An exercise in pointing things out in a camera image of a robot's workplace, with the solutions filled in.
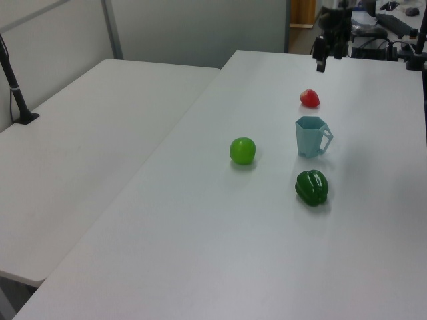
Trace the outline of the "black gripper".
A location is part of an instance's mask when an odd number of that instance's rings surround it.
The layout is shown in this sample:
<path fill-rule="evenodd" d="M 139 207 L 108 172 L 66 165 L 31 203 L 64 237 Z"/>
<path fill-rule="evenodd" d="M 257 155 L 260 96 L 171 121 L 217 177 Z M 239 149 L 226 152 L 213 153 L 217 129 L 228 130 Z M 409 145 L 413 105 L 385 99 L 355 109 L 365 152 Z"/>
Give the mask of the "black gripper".
<path fill-rule="evenodd" d="M 324 72 L 329 56 L 329 45 L 334 45 L 334 58 L 342 59 L 347 55 L 347 43 L 351 33 L 352 7 L 320 9 L 318 25 L 322 34 L 316 37 L 312 57 L 316 60 L 316 71 Z"/>

